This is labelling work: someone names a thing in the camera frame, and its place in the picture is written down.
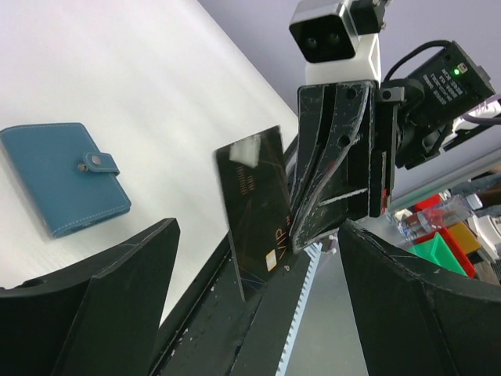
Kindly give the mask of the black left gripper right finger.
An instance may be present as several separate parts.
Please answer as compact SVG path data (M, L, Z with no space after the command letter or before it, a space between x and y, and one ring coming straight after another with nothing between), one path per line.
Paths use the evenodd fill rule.
M370 375L498 375L500 288L389 244L352 221L341 259Z

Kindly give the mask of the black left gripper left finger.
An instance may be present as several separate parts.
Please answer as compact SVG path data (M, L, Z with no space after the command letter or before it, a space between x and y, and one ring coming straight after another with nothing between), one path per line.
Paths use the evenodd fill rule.
M145 375L180 238L162 219L132 238L1 291L4 375Z

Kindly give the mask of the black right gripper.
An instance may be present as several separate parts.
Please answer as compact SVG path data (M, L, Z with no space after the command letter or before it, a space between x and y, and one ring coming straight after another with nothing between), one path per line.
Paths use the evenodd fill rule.
M377 217L386 209L394 185L399 88L367 80L305 85L297 101L294 252L347 219Z

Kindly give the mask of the black VIP credit card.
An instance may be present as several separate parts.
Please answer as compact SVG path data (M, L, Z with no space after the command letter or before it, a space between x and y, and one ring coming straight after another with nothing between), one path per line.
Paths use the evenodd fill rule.
M242 299L246 302L293 258L290 196L278 125L214 152Z

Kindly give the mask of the blue leather card holder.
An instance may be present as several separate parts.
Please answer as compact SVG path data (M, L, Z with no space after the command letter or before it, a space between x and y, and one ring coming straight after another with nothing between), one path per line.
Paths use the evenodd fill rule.
M113 156L99 150L83 124L8 127L1 144L52 237L130 211Z

